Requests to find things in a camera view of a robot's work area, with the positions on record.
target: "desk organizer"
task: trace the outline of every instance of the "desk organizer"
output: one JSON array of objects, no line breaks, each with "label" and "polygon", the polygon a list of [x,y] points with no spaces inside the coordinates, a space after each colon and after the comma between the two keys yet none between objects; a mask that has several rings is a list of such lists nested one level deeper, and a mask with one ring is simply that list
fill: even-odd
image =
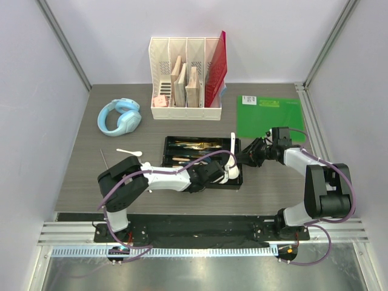
[{"label": "desk organizer", "polygon": [[[204,87],[206,76],[220,38],[151,38],[149,55],[151,63],[153,92],[151,111],[154,119],[191,119],[220,120],[220,92],[209,108],[204,107]],[[187,80],[193,66],[197,67],[200,84],[199,108],[174,107],[172,102],[168,107],[154,107],[153,97],[158,95],[171,96],[171,71],[178,56],[187,63]]]},{"label": "desk organizer", "polygon": [[[178,161],[174,161],[172,158],[174,156],[204,156],[208,152],[201,153],[198,150],[184,149],[182,147],[175,147],[172,144],[179,142],[216,142],[221,145],[220,149],[208,149],[209,152],[215,152],[217,150],[230,150],[230,138],[192,138],[188,136],[167,136],[164,141],[164,151],[163,151],[163,160],[162,167],[173,167],[173,166],[183,166],[179,164]],[[235,144],[235,153],[241,151],[241,141],[236,138]],[[228,162],[229,155],[227,153],[220,153],[219,155],[214,155],[210,157],[212,161],[218,161],[222,166]],[[209,189],[230,189],[238,190],[243,183],[243,167],[241,164],[237,165],[239,170],[239,175],[236,179],[228,180],[225,184],[212,183],[207,188]]]}]

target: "white spoon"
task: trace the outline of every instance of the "white spoon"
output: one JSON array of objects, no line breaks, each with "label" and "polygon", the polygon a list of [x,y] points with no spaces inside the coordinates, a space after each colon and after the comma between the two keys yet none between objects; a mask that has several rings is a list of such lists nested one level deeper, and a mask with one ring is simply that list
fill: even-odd
[{"label": "white spoon", "polygon": [[134,155],[134,156],[141,156],[143,154],[142,152],[130,152],[129,150],[122,150],[122,149],[116,149],[116,150],[122,153],[130,153],[131,155]]}]

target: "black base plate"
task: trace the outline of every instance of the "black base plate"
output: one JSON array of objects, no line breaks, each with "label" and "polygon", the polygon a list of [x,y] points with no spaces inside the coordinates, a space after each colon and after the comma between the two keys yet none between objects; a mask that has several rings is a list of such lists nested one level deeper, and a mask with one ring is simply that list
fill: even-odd
[{"label": "black base plate", "polygon": [[[132,233],[134,246],[152,244],[165,249],[268,247],[271,241],[294,241],[297,232],[300,241],[310,239],[304,227],[295,227],[290,235],[280,237],[274,231],[273,216],[136,214],[128,215],[128,220],[128,228],[116,235],[127,243]],[[94,225],[94,242],[115,242],[105,223]]]}]

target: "light blue headphones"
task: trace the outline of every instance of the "light blue headphones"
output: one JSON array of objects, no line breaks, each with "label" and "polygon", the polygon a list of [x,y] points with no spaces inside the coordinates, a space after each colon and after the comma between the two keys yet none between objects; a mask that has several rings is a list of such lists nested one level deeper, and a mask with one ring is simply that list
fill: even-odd
[{"label": "light blue headphones", "polygon": [[[105,124],[108,113],[113,109],[121,113],[117,120],[117,129],[108,130]],[[134,131],[140,123],[141,115],[139,113],[140,105],[134,100],[121,98],[112,100],[99,113],[97,125],[103,134],[108,136],[119,136]]]}]

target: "green mat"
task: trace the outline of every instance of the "green mat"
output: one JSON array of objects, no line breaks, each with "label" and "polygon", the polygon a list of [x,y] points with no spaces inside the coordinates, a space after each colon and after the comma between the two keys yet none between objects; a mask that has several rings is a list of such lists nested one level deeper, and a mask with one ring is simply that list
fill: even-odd
[{"label": "green mat", "polygon": [[[239,138],[259,138],[272,127],[288,126],[304,130],[301,101],[268,97],[238,96],[237,136]],[[306,137],[299,132],[291,132],[293,141],[304,142]]]}]

